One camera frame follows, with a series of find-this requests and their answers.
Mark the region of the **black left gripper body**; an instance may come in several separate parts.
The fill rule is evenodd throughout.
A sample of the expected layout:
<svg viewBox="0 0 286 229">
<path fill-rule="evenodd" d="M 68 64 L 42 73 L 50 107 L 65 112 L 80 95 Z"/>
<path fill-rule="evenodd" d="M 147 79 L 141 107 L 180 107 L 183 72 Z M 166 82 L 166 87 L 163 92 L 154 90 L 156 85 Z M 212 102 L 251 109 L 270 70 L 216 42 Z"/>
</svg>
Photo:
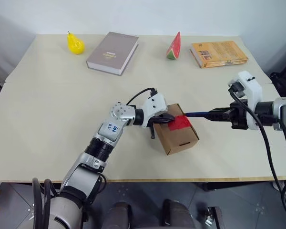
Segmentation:
<svg viewBox="0 0 286 229">
<path fill-rule="evenodd" d="M 148 127 L 150 129 L 151 133 L 151 139 L 155 139 L 155 133 L 154 133 L 154 124 L 162 124 L 166 121 L 165 114 L 161 114 L 159 116 L 154 116 L 148 121 Z"/>
</svg>

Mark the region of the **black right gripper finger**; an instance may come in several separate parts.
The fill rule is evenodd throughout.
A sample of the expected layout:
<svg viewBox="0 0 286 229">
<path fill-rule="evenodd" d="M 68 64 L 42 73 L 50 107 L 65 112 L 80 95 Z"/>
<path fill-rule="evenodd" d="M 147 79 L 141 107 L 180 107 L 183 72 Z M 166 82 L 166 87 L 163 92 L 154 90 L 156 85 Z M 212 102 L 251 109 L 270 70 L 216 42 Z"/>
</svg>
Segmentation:
<svg viewBox="0 0 286 229">
<path fill-rule="evenodd" d="M 213 121 L 213 122 L 230 122 L 231 118 L 229 115 L 223 115 L 223 114 L 207 114 L 205 116 L 206 119 Z"/>
<path fill-rule="evenodd" d="M 230 110 L 231 110 L 230 107 L 221 107 L 221 108 L 214 108 L 208 113 L 212 115 L 223 115 L 224 113 L 229 112 Z"/>
</svg>

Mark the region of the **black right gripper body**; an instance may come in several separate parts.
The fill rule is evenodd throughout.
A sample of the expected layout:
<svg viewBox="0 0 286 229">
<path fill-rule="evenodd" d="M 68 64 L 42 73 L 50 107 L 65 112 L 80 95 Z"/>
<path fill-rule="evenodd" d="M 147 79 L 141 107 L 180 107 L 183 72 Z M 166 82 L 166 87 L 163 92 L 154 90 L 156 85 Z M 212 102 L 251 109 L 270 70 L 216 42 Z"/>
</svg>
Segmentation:
<svg viewBox="0 0 286 229">
<path fill-rule="evenodd" d="M 246 120 L 246 114 L 247 111 L 238 103 L 238 102 L 232 102 L 230 104 L 230 108 L 232 109 L 232 118 L 231 123 L 232 129 L 239 129 L 239 130 L 247 130 L 247 120 Z"/>
</svg>

